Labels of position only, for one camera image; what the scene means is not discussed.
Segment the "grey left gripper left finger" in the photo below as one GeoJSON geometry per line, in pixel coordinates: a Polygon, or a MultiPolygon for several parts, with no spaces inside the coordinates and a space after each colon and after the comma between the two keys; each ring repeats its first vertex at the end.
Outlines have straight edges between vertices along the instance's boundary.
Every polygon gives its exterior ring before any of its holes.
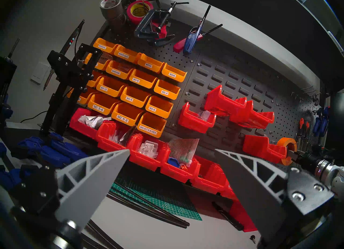
{"type": "Polygon", "coordinates": [[[129,149],[89,156],[56,172],[58,221],[71,220],[83,230],[121,171],[129,149]]]}

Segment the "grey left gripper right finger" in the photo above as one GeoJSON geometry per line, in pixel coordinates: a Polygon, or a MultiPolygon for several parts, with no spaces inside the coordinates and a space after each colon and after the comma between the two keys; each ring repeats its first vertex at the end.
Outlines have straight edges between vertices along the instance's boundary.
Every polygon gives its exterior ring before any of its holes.
{"type": "Polygon", "coordinates": [[[221,149],[215,158],[230,187],[261,234],[258,247],[280,247],[289,175],[265,160],[221,149]]]}

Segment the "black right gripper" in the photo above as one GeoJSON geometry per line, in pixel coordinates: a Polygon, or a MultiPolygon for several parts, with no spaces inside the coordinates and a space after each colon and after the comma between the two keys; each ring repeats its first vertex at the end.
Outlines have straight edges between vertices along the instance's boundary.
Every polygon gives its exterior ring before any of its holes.
{"type": "Polygon", "coordinates": [[[304,170],[315,170],[319,162],[319,155],[314,153],[302,155],[301,151],[288,150],[288,157],[304,170]]]}

